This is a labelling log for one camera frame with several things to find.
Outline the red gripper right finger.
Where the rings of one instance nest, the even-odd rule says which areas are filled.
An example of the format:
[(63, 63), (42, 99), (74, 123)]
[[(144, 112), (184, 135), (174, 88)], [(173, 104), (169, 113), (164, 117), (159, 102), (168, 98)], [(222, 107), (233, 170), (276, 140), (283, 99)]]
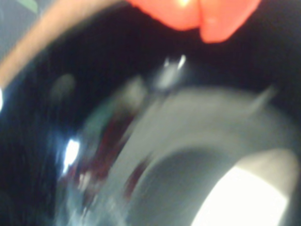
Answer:
[(205, 43), (226, 41), (247, 21), (260, 2), (260, 0), (201, 0), (201, 39)]

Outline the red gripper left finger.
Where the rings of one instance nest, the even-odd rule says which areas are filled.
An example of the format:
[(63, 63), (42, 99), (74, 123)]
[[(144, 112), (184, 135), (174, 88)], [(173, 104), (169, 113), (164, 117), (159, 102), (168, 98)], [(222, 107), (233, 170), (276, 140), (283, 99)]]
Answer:
[(189, 30), (200, 26), (198, 0), (130, 0), (129, 3), (175, 30)]

